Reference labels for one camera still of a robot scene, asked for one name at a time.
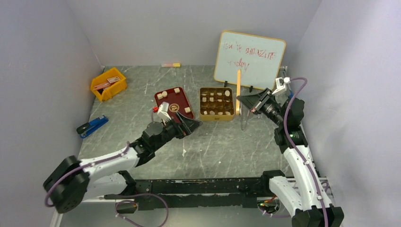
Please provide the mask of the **pink metal tweezers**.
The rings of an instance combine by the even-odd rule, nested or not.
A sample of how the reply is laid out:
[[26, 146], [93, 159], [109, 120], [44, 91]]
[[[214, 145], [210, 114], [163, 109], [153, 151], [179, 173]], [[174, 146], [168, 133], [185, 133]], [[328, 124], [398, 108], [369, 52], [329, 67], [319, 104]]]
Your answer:
[[240, 125], [242, 131], [244, 131], [246, 129], [246, 126], [248, 125], [249, 114], [250, 111], [246, 107], [242, 108], [240, 111]]

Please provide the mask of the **silver box lid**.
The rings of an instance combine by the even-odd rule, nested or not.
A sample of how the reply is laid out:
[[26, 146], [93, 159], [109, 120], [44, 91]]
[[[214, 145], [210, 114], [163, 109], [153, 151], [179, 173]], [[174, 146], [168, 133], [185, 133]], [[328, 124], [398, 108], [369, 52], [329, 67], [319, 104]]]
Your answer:
[[[236, 97], [240, 96], [241, 92], [241, 70], [239, 69], [237, 71], [237, 85], [236, 85]], [[240, 115], [240, 101], [236, 99], [236, 107], [235, 107], [235, 113], [236, 115]]]

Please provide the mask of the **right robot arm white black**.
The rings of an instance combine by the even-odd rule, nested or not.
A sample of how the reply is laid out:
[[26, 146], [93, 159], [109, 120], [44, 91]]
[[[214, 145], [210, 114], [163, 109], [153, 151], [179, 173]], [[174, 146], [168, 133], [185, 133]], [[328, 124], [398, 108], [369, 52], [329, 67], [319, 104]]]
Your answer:
[[320, 182], [301, 128], [304, 101], [292, 96], [280, 105], [268, 88], [257, 94], [238, 96], [237, 100], [251, 113], [263, 114], [276, 124], [275, 142], [289, 163], [298, 187], [295, 190], [282, 171], [266, 171], [260, 183], [262, 194], [278, 197], [294, 227], [341, 226], [344, 212], [341, 207], [334, 206]]

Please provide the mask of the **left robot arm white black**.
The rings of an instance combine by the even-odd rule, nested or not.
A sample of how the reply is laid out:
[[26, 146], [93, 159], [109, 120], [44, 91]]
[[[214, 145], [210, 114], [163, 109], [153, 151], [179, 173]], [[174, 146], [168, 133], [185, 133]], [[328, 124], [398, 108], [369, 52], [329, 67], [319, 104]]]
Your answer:
[[146, 164], [156, 151], [173, 139], [183, 139], [194, 133], [202, 121], [190, 119], [181, 113], [174, 119], [151, 122], [141, 136], [125, 147], [99, 157], [64, 158], [44, 181], [44, 205], [54, 207], [58, 213], [76, 208], [82, 201], [115, 194], [124, 199], [135, 193], [136, 182], [129, 170]]

